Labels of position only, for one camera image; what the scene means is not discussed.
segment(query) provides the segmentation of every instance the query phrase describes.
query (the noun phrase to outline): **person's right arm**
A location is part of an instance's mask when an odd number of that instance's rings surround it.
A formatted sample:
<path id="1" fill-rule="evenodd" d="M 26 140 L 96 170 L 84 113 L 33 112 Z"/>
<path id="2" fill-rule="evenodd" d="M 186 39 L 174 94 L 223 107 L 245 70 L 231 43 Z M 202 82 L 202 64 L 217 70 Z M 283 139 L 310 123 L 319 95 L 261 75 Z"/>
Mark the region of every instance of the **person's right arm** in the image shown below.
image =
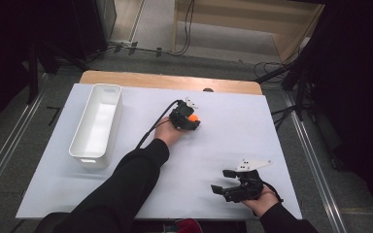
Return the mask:
<path id="1" fill-rule="evenodd" d="M 308 220 L 296 219 L 268 187 L 262 190 L 257 200 L 242 203 L 259 217 L 265 232 L 318 232 Z"/>

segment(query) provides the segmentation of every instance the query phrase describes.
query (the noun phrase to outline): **black sleeve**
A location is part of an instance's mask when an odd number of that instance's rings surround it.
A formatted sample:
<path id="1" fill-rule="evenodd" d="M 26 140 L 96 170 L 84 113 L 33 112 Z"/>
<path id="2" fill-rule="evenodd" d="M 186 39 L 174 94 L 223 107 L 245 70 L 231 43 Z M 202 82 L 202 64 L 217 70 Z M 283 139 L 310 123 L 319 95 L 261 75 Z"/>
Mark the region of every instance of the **black sleeve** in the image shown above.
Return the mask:
<path id="1" fill-rule="evenodd" d="M 169 149 L 159 139 L 144 149 L 133 150 L 120 161 L 114 174 L 90 193 L 54 232 L 128 232 L 168 157 Z"/>
<path id="2" fill-rule="evenodd" d="M 275 204 L 260 219 L 265 232 L 315 233 L 314 226 L 305 219 L 296 219 L 281 203 Z"/>

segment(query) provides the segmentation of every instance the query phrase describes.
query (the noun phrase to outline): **person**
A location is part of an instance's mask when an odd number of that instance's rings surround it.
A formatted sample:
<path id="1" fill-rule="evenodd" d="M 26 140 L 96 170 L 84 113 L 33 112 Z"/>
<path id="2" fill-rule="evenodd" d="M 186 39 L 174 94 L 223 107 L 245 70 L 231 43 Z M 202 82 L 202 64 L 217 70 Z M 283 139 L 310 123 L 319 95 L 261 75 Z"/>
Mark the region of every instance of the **person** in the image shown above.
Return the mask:
<path id="1" fill-rule="evenodd" d="M 128 153 L 112 176 L 57 224 L 53 232 L 130 232 L 135 216 L 153 191 L 160 167 L 169 158 L 169 147 L 186 132 L 176 129 L 169 118 L 164 117 L 154 130 L 150 144 Z M 267 187 L 258 200 L 243 203 L 260 217 L 267 232 L 313 232 L 314 227 L 308 225 L 308 221 L 297 221 Z"/>

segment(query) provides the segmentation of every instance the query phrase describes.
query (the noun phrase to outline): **gray carpet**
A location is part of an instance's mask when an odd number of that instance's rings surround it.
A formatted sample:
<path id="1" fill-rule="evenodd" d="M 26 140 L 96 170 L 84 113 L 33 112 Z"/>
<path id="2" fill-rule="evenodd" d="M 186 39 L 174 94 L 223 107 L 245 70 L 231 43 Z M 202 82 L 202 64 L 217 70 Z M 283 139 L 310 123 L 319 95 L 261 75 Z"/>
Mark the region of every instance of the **gray carpet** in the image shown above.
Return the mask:
<path id="1" fill-rule="evenodd" d="M 88 65 L 92 69 L 102 71 L 128 71 L 242 81 L 254 79 L 253 64 L 188 56 L 155 57 L 153 53 L 144 52 L 136 52 L 128 56 L 124 50 L 119 53 L 103 54 Z M 55 123 L 49 125 L 54 110 L 47 109 L 47 106 L 62 108 L 72 85 L 79 81 L 81 75 L 82 72 L 74 66 L 62 66 L 56 76 L 50 77 L 40 107 L 0 178 L 0 232 L 10 232 L 18 223 L 15 215 L 22 200 L 21 193 L 28 187 L 54 129 Z M 271 111 L 286 107 L 284 93 L 277 84 L 264 84 L 262 91 Z M 20 116 L 26 96 L 27 89 L 20 93 L 0 115 L 0 148 Z M 325 176 L 341 211 L 344 212 L 343 218 L 349 231 L 373 232 L 373 212 L 369 211 L 373 210 L 373 201 L 365 183 L 355 174 L 340 173 L 332 169 L 320 132 L 310 119 L 305 117 L 305 120 Z M 332 232 L 322 199 L 290 117 L 284 121 L 278 131 L 278 136 L 302 214 L 320 232 Z M 17 232 L 33 232 L 38 222 L 38 220 L 27 220 Z M 249 232 L 262 232 L 256 220 L 248 222 L 248 229 Z"/>

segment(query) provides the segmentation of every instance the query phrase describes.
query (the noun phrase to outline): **white table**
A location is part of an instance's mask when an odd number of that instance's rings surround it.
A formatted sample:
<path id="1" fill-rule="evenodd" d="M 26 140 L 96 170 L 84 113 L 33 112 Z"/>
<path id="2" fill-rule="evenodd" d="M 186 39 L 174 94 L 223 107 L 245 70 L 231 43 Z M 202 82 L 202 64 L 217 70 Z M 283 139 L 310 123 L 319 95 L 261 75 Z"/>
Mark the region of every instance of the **white table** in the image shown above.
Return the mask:
<path id="1" fill-rule="evenodd" d="M 42 218 L 71 212 L 133 150 L 163 110 L 189 97 L 198 107 L 201 125 L 171 148 L 159 181 L 137 215 L 139 219 L 254 219 L 242 204 L 226 203 L 211 184 L 231 187 L 238 181 L 222 176 L 243 159 L 271 160 L 258 170 L 285 199 L 284 206 L 302 218 L 287 164 L 264 96 L 173 89 L 124 87 L 123 112 L 114 157 L 104 170 L 87 170 L 68 149 L 84 111 L 90 84 L 75 84 L 17 212 L 17 218 Z"/>

